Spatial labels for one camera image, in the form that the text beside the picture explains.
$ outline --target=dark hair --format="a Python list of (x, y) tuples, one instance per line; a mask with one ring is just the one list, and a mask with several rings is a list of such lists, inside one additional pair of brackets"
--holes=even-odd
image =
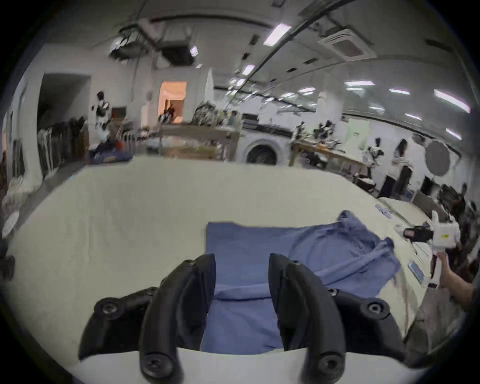
[(400, 141), (400, 144), (397, 146), (396, 151), (398, 151), (398, 153), (400, 154), (400, 157), (403, 157), (406, 149), (407, 149), (407, 141), (405, 139), (402, 139)]

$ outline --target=floor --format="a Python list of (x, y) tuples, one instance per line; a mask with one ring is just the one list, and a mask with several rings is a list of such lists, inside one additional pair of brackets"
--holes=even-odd
[(58, 169), (58, 171), (49, 179), (43, 181), (42, 186), (28, 197), (26, 203), (20, 208), (20, 216), (18, 217), (16, 228), (21, 227), (31, 213), (38, 207), (38, 205), (59, 185), (65, 180), (72, 177), (85, 166), (83, 161), (75, 161), (73, 163), (65, 164)]

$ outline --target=washing machine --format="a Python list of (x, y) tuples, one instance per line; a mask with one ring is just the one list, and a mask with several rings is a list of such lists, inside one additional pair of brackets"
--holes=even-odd
[(244, 128), (237, 144), (238, 163), (287, 165), (292, 131), (268, 125)]

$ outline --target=doorway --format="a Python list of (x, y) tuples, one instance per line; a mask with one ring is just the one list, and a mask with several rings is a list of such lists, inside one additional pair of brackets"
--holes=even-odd
[(83, 157), (83, 136), (86, 133), (82, 127), (88, 120), (89, 97), (90, 76), (69, 73), (46, 73), (43, 76), (37, 132), (44, 176), (62, 164)]
[(160, 87), (160, 96), (158, 98), (158, 116), (163, 115), (168, 108), (172, 107), (172, 123), (181, 123), (183, 121), (183, 103), (187, 94), (186, 81), (165, 81)]

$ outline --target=white wall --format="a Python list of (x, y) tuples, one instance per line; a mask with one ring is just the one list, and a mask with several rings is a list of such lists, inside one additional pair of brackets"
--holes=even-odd
[[(142, 108), (147, 110), (148, 124), (157, 121), (157, 107), (160, 87), (163, 81), (187, 81), (187, 95), (183, 118), (189, 121), (195, 108), (205, 98), (209, 68), (165, 68), (153, 69), (152, 58), (145, 57), (131, 60), (127, 65), (110, 59), (104, 52), (98, 53), (63, 44), (45, 44), (35, 56), (20, 80), (12, 98), (8, 114), (13, 111), (12, 138), (21, 137), (24, 148), (25, 179), (33, 186), (42, 182), (42, 171), (37, 147), (37, 108), (40, 87), (45, 73), (71, 73), (90, 76), (91, 86), (88, 91), (88, 124), (92, 128), (95, 115), (90, 107), (96, 103), (96, 94), (103, 91), (105, 100), (112, 108), (127, 107), (127, 116), (140, 124)], [(64, 116), (77, 113), (83, 109), (79, 100), (71, 105)], [(90, 143), (98, 138), (94, 132)]]
[[(25, 179), (33, 186), (42, 182), (42, 170), (38, 157), (36, 117), (38, 98), (45, 73), (72, 73), (91, 76), (89, 102), (96, 102), (96, 94), (104, 91), (112, 107), (131, 103), (131, 66), (116, 63), (108, 57), (94, 55), (86, 50), (62, 44), (44, 45), (24, 73), (15, 90), (11, 108), (14, 114), (12, 137), (18, 134), (24, 148)], [(18, 114), (22, 91), (25, 90), (22, 113)], [(94, 115), (89, 113), (89, 124)]]
[[(338, 129), (339, 126), (337, 126), (336, 129), (337, 135), (340, 135), (341, 132), (343, 132), (342, 129)], [(385, 180), (395, 148), (402, 139), (406, 139), (408, 141), (406, 157), (409, 158), (414, 165), (409, 187), (413, 190), (417, 190), (420, 188), (425, 176), (429, 178), (433, 177), (425, 164), (425, 149), (411, 140), (412, 135), (413, 132), (409, 130), (388, 124), (386, 122), (370, 120), (370, 135), (367, 139), (366, 146), (374, 145), (375, 137), (380, 137), (382, 139), (381, 148), (385, 152), (385, 155), (379, 159), (381, 165), (376, 167), (372, 172), (373, 180), (377, 183), (379, 188), (381, 188)], [(451, 185), (457, 191), (460, 191), (462, 183), (466, 182), (469, 186), (469, 189), (472, 187), (473, 190), (473, 174), (476, 165), (475, 157), (463, 154), (460, 161), (458, 161), (458, 159), (459, 157), (457, 154), (450, 152), (450, 170), (442, 177), (435, 176), (434, 180), (439, 184)]]

